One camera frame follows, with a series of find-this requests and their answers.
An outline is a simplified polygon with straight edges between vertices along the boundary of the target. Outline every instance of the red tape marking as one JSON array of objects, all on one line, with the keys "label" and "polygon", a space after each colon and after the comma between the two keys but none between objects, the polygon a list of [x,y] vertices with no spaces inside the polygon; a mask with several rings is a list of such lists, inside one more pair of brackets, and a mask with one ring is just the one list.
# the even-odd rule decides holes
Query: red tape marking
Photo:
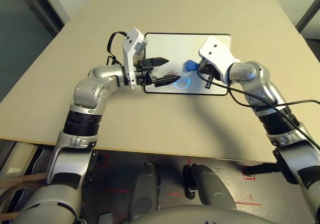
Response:
[{"label": "red tape marking", "polygon": [[130,190],[112,189],[112,188],[106,188],[106,189],[104,189],[104,191],[119,192],[119,193],[131,193],[132,192]]},{"label": "red tape marking", "polygon": [[241,202],[241,201],[236,201],[237,204],[240,204],[240,205],[259,205],[261,206],[262,204],[260,203],[251,203],[251,202]]},{"label": "red tape marking", "polygon": [[241,172],[242,172],[242,178],[244,179],[244,180],[256,180],[256,178],[255,178],[255,176],[246,176],[245,175],[245,173],[244,173],[244,168],[245,168],[246,166],[244,166],[243,168],[242,168],[242,170],[241,170]]}]

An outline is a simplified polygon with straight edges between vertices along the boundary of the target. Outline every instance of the blue glowing ring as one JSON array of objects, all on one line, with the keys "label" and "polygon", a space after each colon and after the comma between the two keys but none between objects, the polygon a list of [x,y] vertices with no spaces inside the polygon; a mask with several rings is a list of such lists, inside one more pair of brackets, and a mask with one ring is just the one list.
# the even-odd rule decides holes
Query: blue glowing ring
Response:
[{"label": "blue glowing ring", "polygon": [[188,88],[189,85],[190,85],[190,78],[188,78],[188,84],[187,84],[185,87],[183,87],[183,88],[178,87],[178,86],[175,84],[175,82],[174,82],[174,85],[175,85],[175,87],[176,87],[177,89],[180,89],[180,90],[186,89],[186,88]]}]

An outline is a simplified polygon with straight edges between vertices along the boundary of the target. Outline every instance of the beige tabletop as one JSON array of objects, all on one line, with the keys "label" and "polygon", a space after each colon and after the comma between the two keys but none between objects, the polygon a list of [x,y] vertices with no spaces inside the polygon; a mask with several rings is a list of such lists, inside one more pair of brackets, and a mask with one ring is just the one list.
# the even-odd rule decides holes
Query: beige tabletop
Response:
[{"label": "beige tabletop", "polygon": [[[266,66],[287,101],[320,98],[320,64],[276,0],[90,0],[1,102],[0,138],[54,144],[76,84],[105,64],[111,33],[132,27],[231,34],[234,56]],[[292,110],[319,143],[319,106]],[[259,120],[230,96],[127,89],[111,96],[99,131],[98,149],[274,161]]]}]

